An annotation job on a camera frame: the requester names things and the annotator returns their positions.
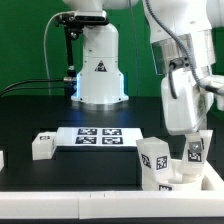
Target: green background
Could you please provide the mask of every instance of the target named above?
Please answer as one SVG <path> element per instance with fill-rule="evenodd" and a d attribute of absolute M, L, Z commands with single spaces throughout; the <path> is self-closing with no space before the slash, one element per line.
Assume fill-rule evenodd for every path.
<path fill-rule="evenodd" d="M 47 22 L 54 14 L 69 8 L 62 0 L 0 1 L 0 89 L 20 80 L 46 78 L 43 36 Z M 129 9 L 108 11 L 110 21 L 119 31 L 119 69 L 125 75 L 129 96 L 160 96 L 163 78 L 155 74 L 142 2 L 133 8 L 137 43 L 133 34 Z M 217 63 L 214 73 L 221 74 L 223 65 L 223 29 L 213 31 Z M 82 38 L 73 43 L 77 71 L 82 67 Z M 47 39 L 52 78 L 66 76 L 66 51 L 63 27 L 51 25 Z M 48 91 L 23 91 L 14 94 L 48 94 Z"/>

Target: warning label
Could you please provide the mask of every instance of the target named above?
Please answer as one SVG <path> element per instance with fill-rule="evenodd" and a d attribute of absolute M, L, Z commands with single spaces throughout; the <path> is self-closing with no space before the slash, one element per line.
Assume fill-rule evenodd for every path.
<path fill-rule="evenodd" d="M 100 61 L 100 63 L 98 64 L 98 66 L 95 69 L 95 72 L 107 72 L 107 69 L 106 69 L 103 61 Z"/>

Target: black table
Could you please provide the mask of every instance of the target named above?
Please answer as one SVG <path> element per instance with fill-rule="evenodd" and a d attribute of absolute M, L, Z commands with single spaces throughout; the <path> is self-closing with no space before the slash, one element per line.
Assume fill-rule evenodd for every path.
<path fill-rule="evenodd" d="M 178 159 L 185 144 L 183 136 L 168 135 L 160 98 L 131 97 L 126 108 L 93 112 L 72 107 L 63 96 L 3 97 L 0 99 L 0 150 L 4 151 L 5 167 L 0 172 L 0 191 L 141 190 L 141 168 L 135 147 L 116 150 L 113 147 L 58 148 L 54 159 L 33 161 L 31 144 L 34 138 L 39 132 L 56 131 L 58 127 L 141 128 L 144 138 L 155 136 L 167 141 L 172 157 Z M 223 122 L 209 113 L 208 129 L 214 131 L 208 161 L 224 177 Z M 206 218 L 76 223 L 198 223 L 198 220 L 202 223 L 223 222 L 222 219 L 209 221 Z M 56 220 L 45 222 L 62 223 Z"/>

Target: white block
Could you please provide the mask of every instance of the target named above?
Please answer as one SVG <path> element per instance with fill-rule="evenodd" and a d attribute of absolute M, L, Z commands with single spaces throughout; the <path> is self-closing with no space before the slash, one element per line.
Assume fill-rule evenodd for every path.
<path fill-rule="evenodd" d="M 4 157 L 3 157 L 3 152 L 0 151 L 0 171 L 3 169 L 4 167 Z"/>
<path fill-rule="evenodd" d="M 212 130 L 199 131 L 200 137 L 203 139 L 204 148 L 201 153 L 191 153 L 189 142 L 186 141 L 182 163 L 179 172 L 182 174 L 201 175 L 207 160 L 208 150 L 212 138 Z"/>
<path fill-rule="evenodd" d="M 56 149 L 56 132 L 40 133 L 32 143 L 33 160 L 51 159 Z"/>
<path fill-rule="evenodd" d="M 143 175 L 155 181 L 173 177 L 169 146 L 166 142 L 152 137 L 137 140 L 136 143 Z"/>

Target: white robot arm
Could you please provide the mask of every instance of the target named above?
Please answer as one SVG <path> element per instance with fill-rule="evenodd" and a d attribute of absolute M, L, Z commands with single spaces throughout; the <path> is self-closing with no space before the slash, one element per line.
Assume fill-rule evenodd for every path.
<path fill-rule="evenodd" d="M 73 104 L 89 110 L 111 110 L 127 102 L 124 77 L 118 69 L 118 32 L 103 9 L 123 9 L 138 0 L 64 0 L 74 10 L 70 18 L 84 35 L 83 68 L 77 74 Z"/>
<path fill-rule="evenodd" d="M 222 0 L 143 0 L 143 4 L 151 28 L 150 42 L 157 73 L 167 75 L 162 81 L 167 129 L 171 135 L 197 132 L 213 104 L 213 93 L 222 92 L 220 82 L 214 85 L 215 79 L 211 75 L 210 66 L 215 63 L 215 54 L 207 10 L 213 9 L 213 4 L 217 9 L 224 3 Z M 159 22 L 165 23 L 187 48 L 188 54 L 155 21 L 151 7 Z M 216 24 L 223 23 L 222 14 L 214 14 L 214 10 L 210 14 L 210 19 L 215 18 Z"/>

